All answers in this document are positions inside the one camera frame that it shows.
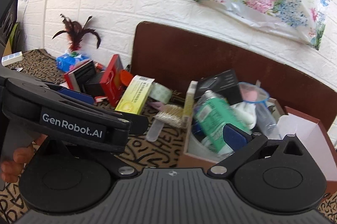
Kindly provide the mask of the person's left hand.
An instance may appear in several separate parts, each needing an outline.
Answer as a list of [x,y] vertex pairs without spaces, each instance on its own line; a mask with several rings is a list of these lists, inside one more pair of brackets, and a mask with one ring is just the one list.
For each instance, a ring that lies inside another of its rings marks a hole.
[[13,160],[3,161],[1,163],[1,179],[8,183],[17,182],[25,164],[28,164],[33,158],[33,144],[41,145],[46,138],[47,135],[41,134],[40,137],[34,140],[28,147],[16,149],[13,153]]

